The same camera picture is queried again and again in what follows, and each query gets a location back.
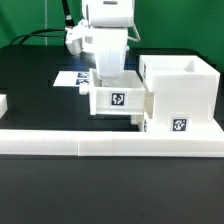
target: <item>black tabletop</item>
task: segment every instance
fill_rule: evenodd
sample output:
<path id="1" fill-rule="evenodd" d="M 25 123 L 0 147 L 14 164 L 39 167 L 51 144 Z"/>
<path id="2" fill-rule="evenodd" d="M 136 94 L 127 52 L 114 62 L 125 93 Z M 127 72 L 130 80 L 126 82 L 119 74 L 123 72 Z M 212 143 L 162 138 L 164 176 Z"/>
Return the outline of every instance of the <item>black tabletop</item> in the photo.
<path id="1" fill-rule="evenodd" d="M 140 51 L 183 54 L 135 50 L 126 68 L 136 67 Z M 89 65 L 62 47 L 1 49 L 0 91 L 7 93 L 9 111 L 0 128 L 107 130 L 106 123 L 133 131 L 128 117 L 93 119 L 85 111 L 88 97 L 52 87 L 59 70 Z M 222 89 L 221 80 L 219 105 Z M 216 109 L 220 123 L 222 108 Z M 223 224 L 223 189 L 222 158 L 0 156 L 0 223 Z"/>

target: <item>cable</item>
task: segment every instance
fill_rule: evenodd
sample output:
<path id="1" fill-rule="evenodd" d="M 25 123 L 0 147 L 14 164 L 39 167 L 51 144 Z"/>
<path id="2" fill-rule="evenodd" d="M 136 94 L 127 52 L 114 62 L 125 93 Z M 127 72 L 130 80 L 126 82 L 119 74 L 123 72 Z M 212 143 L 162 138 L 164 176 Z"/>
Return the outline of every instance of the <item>cable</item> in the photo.
<path id="1" fill-rule="evenodd" d="M 41 35 L 41 34 L 25 34 L 25 35 L 20 35 L 20 36 L 18 36 L 18 37 L 16 37 L 16 38 L 14 38 L 10 43 L 9 43 L 9 45 L 13 45 L 13 43 L 16 41 L 16 40 L 18 40 L 18 39 L 20 39 L 20 38 L 30 38 L 30 37 L 55 37 L 55 38 L 64 38 L 64 36 L 56 36 L 56 35 Z"/>
<path id="2" fill-rule="evenodd" d="M 68 2 L 67 0 L 61 0 L 62 5 L 63 5 L 63 10 L 64 10 L 64 14 L 65 14 L 65 25 L 66 26 L 75 26 L 74 20 L 71 16 L 70 10 L 69 10 L 69 6 L 68 6 Z"/>
<path id="3" fill-rule="evenodd" d="M 23 43 L 27 39 L 29 39 L 30 37 L 32 37 L 33 34 L 35 35 L 35 34 L 40 34 L 40 33 L 49 33 L 49 32 L 57 32 L 57 31 L 64 31 L 65 32 L 65 28 L 49 28 L 49 29 L 36 30 L 36 31 L 34 31 L 34 32 L 30 33 L 30 34 L 24 35 L 24 38 L 19 42 L 19 45 L 23 45 Z"/>

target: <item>white box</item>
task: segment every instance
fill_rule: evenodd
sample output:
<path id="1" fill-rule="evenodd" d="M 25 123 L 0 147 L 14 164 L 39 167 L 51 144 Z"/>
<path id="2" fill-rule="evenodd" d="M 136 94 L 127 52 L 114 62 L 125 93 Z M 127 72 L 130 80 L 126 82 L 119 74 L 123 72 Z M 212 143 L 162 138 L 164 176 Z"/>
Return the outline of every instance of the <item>white box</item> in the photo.
<path id="1" fill-rule="evenodd" d="M 135 71 L 125 71 L 121 79 L 102 87 L 94 69 L 90 70 L 90 114 L 142 115 L 145 88 Z"/>
<path id="2" fill-rule="evenodd" d="M 145 102 L 151 124 L 147 130 L 195 132 L 216 126 L 213 116 L 220 74 L 202 59 L 140 56 L 139 70 L 154 96 Z"/>

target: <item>white robot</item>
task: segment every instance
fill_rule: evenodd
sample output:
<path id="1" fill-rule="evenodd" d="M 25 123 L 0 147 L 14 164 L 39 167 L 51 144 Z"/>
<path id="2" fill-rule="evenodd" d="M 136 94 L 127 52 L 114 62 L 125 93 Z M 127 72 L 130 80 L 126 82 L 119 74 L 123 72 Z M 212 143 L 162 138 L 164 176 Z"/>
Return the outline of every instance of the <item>white robot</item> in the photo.
<path id="1" fill-rule="evenodd" d="M 66 45 L 73 55 L 83 50 L 94 52 L 97 76 L 103 85 L 121 78 L 127 40 L 140 40 L 134 8 L 135 0 L 83 0 L 84 19 L 67 29 Z M 128 27 L 133 27 L 136 38 L 128 37 Z"/>

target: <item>white base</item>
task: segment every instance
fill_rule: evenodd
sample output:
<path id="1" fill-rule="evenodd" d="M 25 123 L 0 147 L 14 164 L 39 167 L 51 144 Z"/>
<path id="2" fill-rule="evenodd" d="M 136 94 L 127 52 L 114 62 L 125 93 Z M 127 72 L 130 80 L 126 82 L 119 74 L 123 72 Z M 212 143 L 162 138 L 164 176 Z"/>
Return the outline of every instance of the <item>white base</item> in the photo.
<path id="1" fill-rule="evenodd" d="M 224 157 L 224 133 L 1 130 L 0 154 Z"/>

